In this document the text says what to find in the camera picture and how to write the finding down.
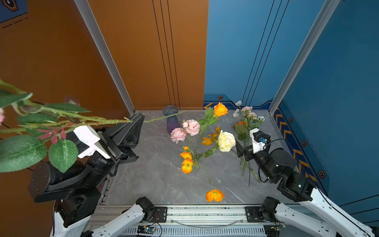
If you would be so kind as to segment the cream rose flower stem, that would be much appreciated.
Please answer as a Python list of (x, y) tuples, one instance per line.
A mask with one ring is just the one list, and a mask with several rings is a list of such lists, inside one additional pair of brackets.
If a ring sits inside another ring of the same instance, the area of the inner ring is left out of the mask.
[(229, 133), (227, 131), (220, 132), (218, 139), (210, 145), (210, 148), (201, 154), (196, 154), (195, 159), (197, 161), (200, 160), (200, 158), (205, 157), (208, 158), (212, 156), (217, 150), (220, 152), (229, 152), (233, 147), (236, 145), (235, 137), (232, 133)]

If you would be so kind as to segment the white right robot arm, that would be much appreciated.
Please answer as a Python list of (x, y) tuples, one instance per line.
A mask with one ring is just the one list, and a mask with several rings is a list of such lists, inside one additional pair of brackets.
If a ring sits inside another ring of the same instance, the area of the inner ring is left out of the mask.
[(378, 227), (370, 227), (344, 211), (316, 186), (312, 179), (295, 171), (296, 160), (282, 148), (266, 152), (268, 143), (256, 143), (246, 148), (236, 144), (237, 155), (254, 160), (266, 182), (276, 184), (286, 198), (312, 211), (315, 219), (298, 212), (279, 200), (267, 197), (260, 208), (267, 222), (292, 225), (314, 237), (377, 237)]

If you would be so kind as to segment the yellow rose flower stem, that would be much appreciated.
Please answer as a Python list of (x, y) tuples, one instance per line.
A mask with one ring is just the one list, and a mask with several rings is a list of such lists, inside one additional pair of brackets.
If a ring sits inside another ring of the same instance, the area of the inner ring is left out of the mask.
[(200, 123), (200, 135), (204, 135), (209, 126), (218, 122), (219, 117), (225, 116), (228, 113), (228, 108), (219, 102), (213, 108), (208, 107), (205, 111), (204, 118), (199, 120)]

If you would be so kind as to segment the clear ribbed glass vase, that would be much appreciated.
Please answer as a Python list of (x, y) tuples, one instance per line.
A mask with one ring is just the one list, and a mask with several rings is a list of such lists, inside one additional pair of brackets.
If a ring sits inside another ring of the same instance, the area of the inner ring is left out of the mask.
[(195, 176), (199, 173), (199, 164), (198, 161), (192, 157), (190, 153), (187, 153), (185, 158), (187, 166), (185, 167), (185, 173), (189, 176)]

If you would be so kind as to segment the pink white bouquet spray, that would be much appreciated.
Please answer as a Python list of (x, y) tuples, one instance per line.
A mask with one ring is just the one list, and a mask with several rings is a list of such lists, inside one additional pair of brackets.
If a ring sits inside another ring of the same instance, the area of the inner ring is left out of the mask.
[[(258, 116), (255, 112), (253, 112), (252, 106), (245, 106), (243, 108), (237, 108), (233, 112), (233, 117), (239, 119), (239, 122), (237, 122), (233, 126), (235, 131), (237, 132), (238, 141), (242, 142), (243, 147), (251, 145), (250, 131), (255, 128), (259, 128), (259, 126), (265, 121), (264, 116)], [(250, 163), (247, 162), (244, 157), (240, 158), (240, 166), (242, 169), (242, 175), (244, 175), (246, 169), (248, 169), (249, 186), (251, 181), (251, 175), (254, 175), (258, 183), (261, 183), (261, 180), (259, 179), (257, 172), (250, 166)]]

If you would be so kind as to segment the small pink rose spray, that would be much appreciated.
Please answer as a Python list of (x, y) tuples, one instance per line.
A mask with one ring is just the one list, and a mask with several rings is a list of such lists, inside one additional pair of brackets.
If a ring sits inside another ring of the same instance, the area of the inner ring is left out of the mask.
[(79, 150), (68, 134), (77, 128), (131, 125), (137, 118), (106, 119), (90, 116), (74, 103), (39, 103), (33, 94), (1, 81), (1, 172), (29, 168), (45, 157), (61, 172), (77, 160)]

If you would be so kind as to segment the orange poppy flower stem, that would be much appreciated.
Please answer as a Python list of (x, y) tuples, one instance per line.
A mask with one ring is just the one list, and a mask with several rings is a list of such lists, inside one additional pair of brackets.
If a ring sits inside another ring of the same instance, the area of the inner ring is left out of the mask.
[(183, 158), (181, 171), (184, 174), (191, 174), (194, 172), (194, 169), (197, 169), (199, 171), (202, 171), (204, 175), (207, 177), (209, 184), (212, 188), (205, 195), (207, 202), (221, 202), (225, 198), (224, 193), (221, 190), (215, 188), (215, 185), (213, 184), (212, 179), (207, 174), (207, 172), (200, 166), (200, 162), (199, 162), (201, 158), (208, 158), (212, 156), (217, 150), (217, 148), (218, 147), (214, 147), (207, 150), (204, 153), (196, 154), (189, 147), (184, 146), (183, 147), (184, 151), (180, 154), (180, 156)]

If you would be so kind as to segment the purple ribbed glass vase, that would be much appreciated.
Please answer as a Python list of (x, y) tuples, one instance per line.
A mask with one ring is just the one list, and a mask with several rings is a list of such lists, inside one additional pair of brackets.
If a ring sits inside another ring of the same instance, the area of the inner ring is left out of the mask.
[(171, 132), (174, 129), (181, 127), (181, 124), (180, 124), (178, 117), (176, 115), (178, 112), (179, 112), (179, 109), (174, 105), (166, 106), (162, 111), (162, 113), (164, 114), (164, 116), (167, 119), (167, 126), (166, 127), (167, 127), (167, 132), (169, 134), (171, 134)]

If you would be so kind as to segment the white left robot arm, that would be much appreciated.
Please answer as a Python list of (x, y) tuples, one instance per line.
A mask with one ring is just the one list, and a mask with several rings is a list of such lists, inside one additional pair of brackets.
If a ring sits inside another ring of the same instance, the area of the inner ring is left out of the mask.
[(139, 222), (156, 222), (154, 204), (141, 197), (109, 223), (92, 231), (85, 229), (101, 198), (99, 185), (115, 176), (119, 165), (137, 161), (133, 149), (138, 145), (145, 117), (136, 113), (130, 123), (95, 130), (80, 126), (67, 140), (79, 149), (82, 164), (76, 161), (66, 172), (51, 162), (38, 165), (32, 175), (29, 192), (35, 202), (54, 201), (53, 237), (117, 237)]

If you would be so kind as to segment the pink peony flower stem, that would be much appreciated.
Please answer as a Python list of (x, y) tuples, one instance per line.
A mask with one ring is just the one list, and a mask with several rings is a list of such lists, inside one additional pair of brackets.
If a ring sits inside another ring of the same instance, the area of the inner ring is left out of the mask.
[(181, 127), (175, 128), (170, 133), (171, 141), (178, 144), (181, 143), (184, 146), (184, 151), (189, 152), (192, 155), (196, 154), (193, 148), (192, 141), (195, 136), (200, 132), (200, 123), (197, 120), (189, 119), (183, 120)]

